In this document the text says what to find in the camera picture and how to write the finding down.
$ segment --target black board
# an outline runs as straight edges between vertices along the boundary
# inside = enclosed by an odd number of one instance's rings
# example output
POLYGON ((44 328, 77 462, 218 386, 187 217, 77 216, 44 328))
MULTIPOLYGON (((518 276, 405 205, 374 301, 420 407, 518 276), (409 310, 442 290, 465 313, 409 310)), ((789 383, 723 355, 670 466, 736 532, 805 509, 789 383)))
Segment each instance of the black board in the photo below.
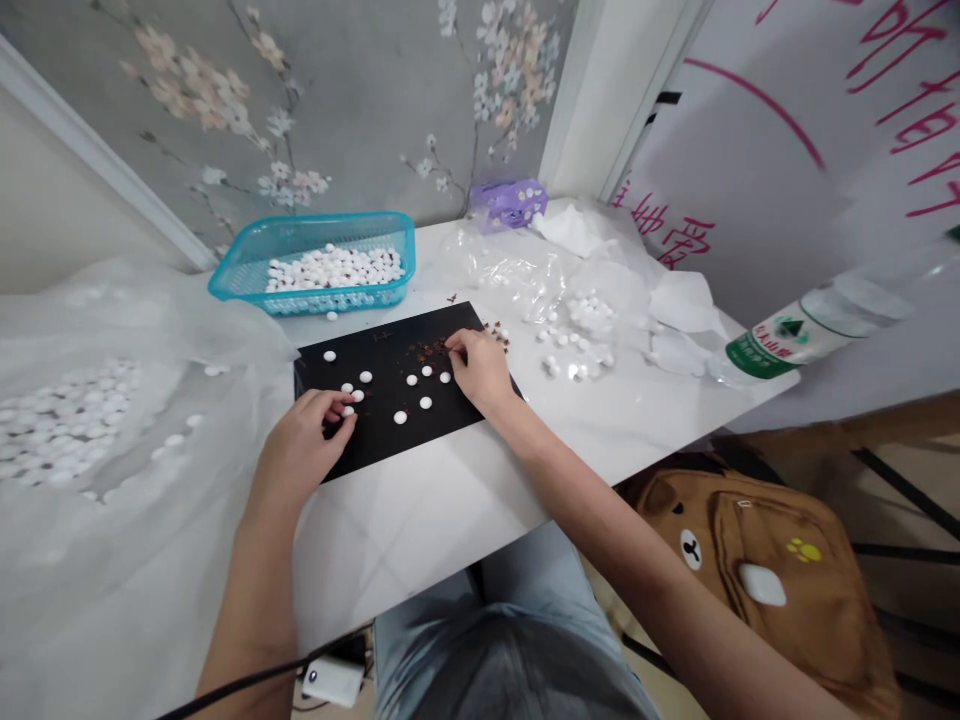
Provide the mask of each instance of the black board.
MULTIPOLYGON (((484 329, 468 302, 300 348, 301 358, 294 363, 297 397, 309 388, 339 390, 347 382, 366 394, 354 403, 356 430, 327 481, 483 419, 456 381, 440 382, 440 373, 453 374, 443 341, 465 327, 484 329), (327 350, 337 354, 332 363, 323 359, 327 350), (424 365, 433 368, 428 378, 421 374, 424 365), (360 382, 364 370, 373 373, 368 384, 360 382), (407 385, 408 375, 417 376, 415 386, 407 385), (424 396, 433 400, 429 410, 420 407, 424 396), (393 421, 398 410, 407 413, 403 425, 393 421)), ((520 395, 516 383, 513 387, 520 395)), ((332 434, 338 427, 326 432, 332 434)))

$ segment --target white table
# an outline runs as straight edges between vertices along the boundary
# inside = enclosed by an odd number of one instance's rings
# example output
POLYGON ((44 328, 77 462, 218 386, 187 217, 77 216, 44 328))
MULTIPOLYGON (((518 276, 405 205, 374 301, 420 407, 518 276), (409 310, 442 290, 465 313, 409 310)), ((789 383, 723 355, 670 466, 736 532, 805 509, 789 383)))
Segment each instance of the white table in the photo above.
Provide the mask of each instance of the white table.
MULTIPOLYGON (((538 326, 488 311, 435 261, 455 228, 417 230, 417 272, 387 310, 281 321, 298 347, 441 307, 454 292, 510 326, 508 361, 530 405, 610 485, 683 448, 799 381, 749 391, 671 375, 621 353, 599 380, 550 379, 538 326)), ((743 331, 723 316, 728 331, 743 331)), ((301 518, 294 556, 300 649, 309 651, 430 587, 547 520, 518 463, 486 422, 445 435, 320 487, 301 518)))

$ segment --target yellow paw print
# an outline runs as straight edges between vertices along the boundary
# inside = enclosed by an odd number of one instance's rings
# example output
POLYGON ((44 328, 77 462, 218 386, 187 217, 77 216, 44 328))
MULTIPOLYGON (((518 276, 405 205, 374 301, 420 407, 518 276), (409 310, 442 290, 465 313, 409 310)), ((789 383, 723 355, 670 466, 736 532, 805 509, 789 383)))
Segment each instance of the yellow paw print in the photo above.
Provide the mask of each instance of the yellow paw print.
POLYGON ((800 562, 820 562, 823 556, 815 545, 808 545, 800 538, 793 538, 787 543, 787 550, 796 553, 800 562))

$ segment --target teal basket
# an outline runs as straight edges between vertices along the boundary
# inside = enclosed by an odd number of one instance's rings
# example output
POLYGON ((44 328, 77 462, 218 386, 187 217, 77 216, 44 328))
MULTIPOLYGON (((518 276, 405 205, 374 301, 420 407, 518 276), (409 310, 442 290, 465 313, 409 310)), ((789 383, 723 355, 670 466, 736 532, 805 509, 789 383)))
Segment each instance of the teal basket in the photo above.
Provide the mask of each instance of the teal basket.
POLYGON ((240 232, 207 287, 214 297, 244 300, 271 315, 315 315, 396 305, 406 296, 416 269, 413 220, 402 213, 268 218, 240 232), (407 273, 386 285, 266 292, 272 259, 299 260, 303 253, 323 249, 327 243, 367 252, 392 245, 407 273))

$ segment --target brown bag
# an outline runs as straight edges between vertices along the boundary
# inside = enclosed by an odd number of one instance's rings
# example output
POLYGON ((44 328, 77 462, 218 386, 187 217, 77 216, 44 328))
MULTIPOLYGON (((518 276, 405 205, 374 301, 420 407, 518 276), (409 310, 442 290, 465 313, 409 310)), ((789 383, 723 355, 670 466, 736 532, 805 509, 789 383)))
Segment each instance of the brown bag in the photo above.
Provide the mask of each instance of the brown bag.
POLYGON ((823 503, 733 471, 659 469, 635 507, 790 662, 863 717, 899 716, 883 633, 843 526, 823 503), (744 563, 772 570, 786 605, 753 600, 740 577, 744 563))

